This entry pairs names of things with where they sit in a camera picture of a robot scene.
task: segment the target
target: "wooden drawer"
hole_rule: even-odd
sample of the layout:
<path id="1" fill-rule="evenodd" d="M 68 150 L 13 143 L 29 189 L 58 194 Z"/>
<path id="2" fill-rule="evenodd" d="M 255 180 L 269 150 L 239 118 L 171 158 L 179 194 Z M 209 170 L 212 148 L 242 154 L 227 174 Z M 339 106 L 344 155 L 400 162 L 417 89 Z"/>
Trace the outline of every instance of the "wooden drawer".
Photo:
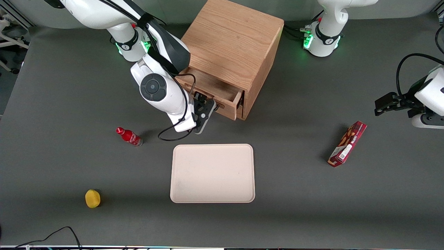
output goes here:
<path id="1" fill-rule="evenodd" d="M 194 95 L 194 92 L 197 91 L 206 95 L 208 98 L 213 98 L 219 105 L 216 112 L 232 120 L 236 120 L 238 112 L 242 114 L 242 106 L 239 105 L 239 102 L 243 90 L 196 69 L 188 68 L 181 73 L 191 73 L 196 77 L 196 85 L 191 95 Z M 176 77 L 176 79 L 188 92 L 191 90 L 191 86 L 193 85 L 192 76 Z"/>

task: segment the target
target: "sponge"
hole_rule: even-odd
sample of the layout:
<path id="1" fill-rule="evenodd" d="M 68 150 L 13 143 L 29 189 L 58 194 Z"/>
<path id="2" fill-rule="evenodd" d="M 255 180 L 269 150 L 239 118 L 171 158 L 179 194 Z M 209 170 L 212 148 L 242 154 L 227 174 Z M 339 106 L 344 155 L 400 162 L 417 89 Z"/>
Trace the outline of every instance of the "sponge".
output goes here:
<path id="1" fill-rule="evenodd" d="M 94 189 L 90 189 L 85 194 L 85 201 L 89 208 L 96 208 L 100 204 L 100 194 Z"/>

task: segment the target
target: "black cable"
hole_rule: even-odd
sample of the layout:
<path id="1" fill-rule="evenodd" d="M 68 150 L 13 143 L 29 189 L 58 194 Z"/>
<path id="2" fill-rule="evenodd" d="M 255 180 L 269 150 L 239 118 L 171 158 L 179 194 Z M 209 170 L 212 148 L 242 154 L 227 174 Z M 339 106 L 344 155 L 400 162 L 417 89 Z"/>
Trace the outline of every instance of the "black cable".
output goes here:
<path id="1" fill-rule="evenodd" d="M 167 23 L 166 22 L 164 22 L 162 19 L 160 19 L 160 18 L 158 18 L 158 17 L 155 17 L 155 16 L 153 16 L 155 19 L 157 19 L 157 20 L 159 20 L 159 21 L 161 21 L 162 23 L 163 23 L 163 25 L 167 25 Z"/>
<path id="2" fill-rule="evenodd" d="M 112 7 L 112 8 L 114 8 L 115 10 L 121 12 L 122 14 L 126 15 L 128 18 L 130 18 L 131 20 L 133 20 L 135 23 L 138 22 L 138 20 L 137 20 L 136 17 L 134 17 L 133 15 L 131 15 L 129 12 L 127 12 L 127 11 L 124 10 L 124 9 L 122 9 L 122 8 L 119 7 L 118 5 L 116 5 L 116 4 L 112 3 L 112 2 L 107 2 L 106 0 L 99 0 L 99 1 L 101 1 L 102 3 L 108 5 L 108 6 Z M 154 41 L 153 36 L 152 36 L 151 33 L 147 30 L 147 28 L 146 28 L 146 27 L 141 27 L 141 28 L 142 28 L 142 30 L 145 31 L 145 33 L 148 35 L 150 41 Z M 152 47 L 156 52 L 159 52 L 159 49 L 157 48 L 156 43 L 152 42 L 152 43 L 151 43 L 151 47 Z M 185 91 L 183 90 L 182 86 L 181 86 L 181 85 L 179 84 L 179 82 L 175 79 L 174 75 L 173 75 L 171 72 L 169 72 L 169 71 L 168 71 L 163 65 L 161 65 L 161 66 L 162 66 L 162 68 L 163 68 L 163 69 L 164 69 L 164 70 L 165 70 L 165 71 L 171 76 L 171 78 L 173 78 L 173 80 L 176 82 L 176 84 L 177 84 L 177 85 L 179 86 L 179 88 L 181 89 L 182 94 L 183 94 L 183 98 L 184 98 L 184 100 L 185 100 L 185 111 L 184 111 L 184 113 L 183 113 L 182 118 L 179 119 L 177 123 L 175 123 L 175 124 L 173 124 L 172 126 L 169 126 L 168 128 L 162 130 L 162 131 L 157 135 L 157 137 L 159 138 L 159 140 L 162 140 L 162 141 L 178 141 L 178 140 L 182 140 L 183 138 L 187 137 L 187 136 L 193 131 L 194 128 L 190 129 L 189 132 L 188 132 L 188 134 L 186 134 L 185 136 L 183 136 L 183 137 L 181 137 L 181 138 L 177 138 L 177 139 L 164 139 L 164 138 L 161 138 L 161 137 L 160 137 L 160 135 L 161 135 L 162 133 L 164 133 L 165 131 L 170 130 L 171 128 L 174 128 L 174 127 L 177 126 L 179 123 L 181 123 L 181 122 L 185 119 L 186 112 L 187 112 L 187 110 L 188 110 L 188 100 L 187 100 L 187 98 L 186 98 Z"/>
<path id="3" fill-rule="evenodd" d="M 299 31 L 298 28 L 293 28 L 293 27 L 290 27 L 290 26 L 288 26 L 286 24 L 284 24 L 284 28 L 291 29 L 291 30 L 294 30 L 294 31 Z"/>
<path id="4" fill-rule="evenodd" d="M 443 4 L 444 4 L 444 2 L 441 3 L 438 7 L 436 7 L 434 11 L 438 11 L 438 9 L 441 8 L 441 6 L 443 6 Z"/>
<path id="5" fill-rule="evenodd" d="M 441 32 L 442 29 L 443 29 L 443 26 L 441 26 L 441 27 L 436 31 L 436 34 L 435 34 L 435 44 L 436 44 L 436 46 L 438 47 L 438 49 L 441 51 L 441 53 L 444 54 L 444 50 L 441 48 L 440 44 L 438 43 L 438 37 L 439 37 L 440 32 Z"/>
<path id="6" fill-rule="evenodd" d="M 19 248 L 19 247 L 21 247 L 21 246 L 29 245 L 29 244 L 32 244 L 32 243 L 35 243 L 35 242 L 44 242 L 44 241 L 46 241 L 49 237 L 51 237 L 53 234 L 55 234 L 55 233 L 61 231 L 62 229 L 65 229 L 65 228 L 69 228 L 69 230 L 71 230 L 72 234 L 74 235 L 75 241 L 77 242 L 77 246 L 79 247 L 79 250 L 80 250 L 80 249 L 81 249 L 81 244 L 80 244 L 79 238 L 77 238 L 77 235 L 74 233 L 74 230 L 73 230 L 70 226 L 64 226 L 64 227 L 60 228 L 59 230 L 57 230 L 57 231 L 51 233 L 50 235 L 48 235 L 48 236 L 47 236 L 45 239 L 43 239 L 43 240 L 36 240 L 36 241 L 30 241 L 30 242 L 27 242 L 27 243 L 23 243 L 23 244 L 20 244 L 20 245 L 14 247 L 14 249 L 15 249 L 15 248 Z"/>
<path id="7" fill-rule="evenodd" d="M 319 14 L 317 14 L 315 17 L 313 17 L 312 21 L 316 20 L 316 18 L 318 18 L 323 12 L 324 12 L 324 10 L 322 10 L 321 12 L 319 12 Z"/>
<path id="8" fill-rule="evenodd" d="M 301 36 L 296 36 L 295 34 L 292 34 L 289 30 L 284 29 L 284 31 L 285 31 L 287 34 L 289 34 L 290 36 L 294 37 L 294 38 L 297 38 L 297 39 L 302 39 L 302 38 L 303 38 L 303 37 L 301 37 Z"/>
<path id="9" fill-rule="evenodd" d="M 191 86 L 190 94 L 193 93 L 194 87 L 196 86 L 196 77 L 191 73 L 185 73 L 185 74 L 177 74 L 175 75 L 177 77 L 183 77 L 183 76 L 192 76 L 193 77 L 193 85 Z"/>
<path id="10" fill-rule="evenodd" d="M 413 53 L 413 54 L 406 55 L 404 58 L 402 58 L 402 60 L 398 64 L 398 69 L 396 69 L 396 89 L 398 91 L 399 97 L 401 98 L 402 101 L 404 101 L 404 103 L 406 103 L 406 101 L 405 101 L 404 95 L 401 92 L 401 87 L 400 87 L 400 84 L 399 84 L 399 72 L 400 72 L 401 66 L 405 62 L 405 60 L 407 60 L 407 58 L 412 57 L 412 56 L 424 57 L 424 58 L 430 59 L 430 60 L 432 60 L 434 62 L 437 62 L 437 63 L 439 63 L 441 65 L 444 65 L 444 61 L 442 61 L 442 60 L 440 60 L 440 59 L 438 59 L 436 57 L 429 56 L 429 55 L 422 54 L 422 53 Z"/>

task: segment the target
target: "green led light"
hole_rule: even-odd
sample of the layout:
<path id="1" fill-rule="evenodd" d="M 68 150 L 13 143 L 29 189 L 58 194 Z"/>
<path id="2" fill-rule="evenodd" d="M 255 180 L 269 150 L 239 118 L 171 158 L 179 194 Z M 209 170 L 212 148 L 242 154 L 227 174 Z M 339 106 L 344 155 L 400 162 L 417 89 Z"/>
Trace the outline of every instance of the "green led light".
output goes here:
<path id="1" fill-rule="evenodd" d="M 311 41 L 313 41 L 313 35 L 312 34 L 310 34 L 307 38 L 305 38 L 304 47 L 306 49 L 310 48 Z"/>
<path id="2" fill-rule="evenodd" d="M 115 46 L 117 47 L 117 49 L 119 50 L 119 54 L 122 54 L 122 51 L 120 51 L 119 46 L 117 45 L 117 43 L 115 44 Z"/>
<path id="3" fill-rule="evenodd" d="M 336 45 L 334 46 L 334 48 L 337 48 L 340 39 L 341 39 L 341 36 L 339 36 L 339 37 L 337 38 L 337 42 L 336 42 Z"/>
<path id="4" fill-rule="evenodd" d="M 148 53 L 148 49 L 151 47 L 151 43 L 150 42 L 144 42 L 144 41 L 140 41 L 140 43 L 143 46 L 143 49 L 145 50 L 145 53 Z"/>

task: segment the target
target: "red bottle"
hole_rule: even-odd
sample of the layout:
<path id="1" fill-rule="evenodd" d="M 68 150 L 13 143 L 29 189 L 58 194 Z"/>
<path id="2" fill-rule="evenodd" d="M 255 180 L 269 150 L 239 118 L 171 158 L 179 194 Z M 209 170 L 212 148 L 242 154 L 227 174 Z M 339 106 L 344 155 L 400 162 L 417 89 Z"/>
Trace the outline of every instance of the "red bottle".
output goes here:
<path id="1" fill-rule="evenodd" d="M 115 130 L 119 135 L 122 136 L 122 139 L 128 143 L 131 143 L 132 145 L 136 147 L 140 147 L 143 143 L 140 136 L 133 133 L 131 130 L 124 130 L 121 127 L 116 128 Z"/>

